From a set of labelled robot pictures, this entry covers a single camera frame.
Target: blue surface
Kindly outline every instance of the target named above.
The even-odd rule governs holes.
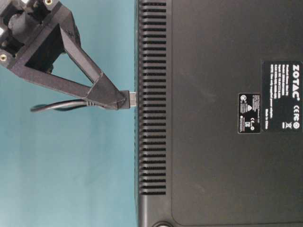
[[[62,0],[83,49],[134,89],[134,0]],[[55,75],[89,84],[62,55]],[[32,114],[73,99],[0,68],[0,226],[134,227],[134,110]]]

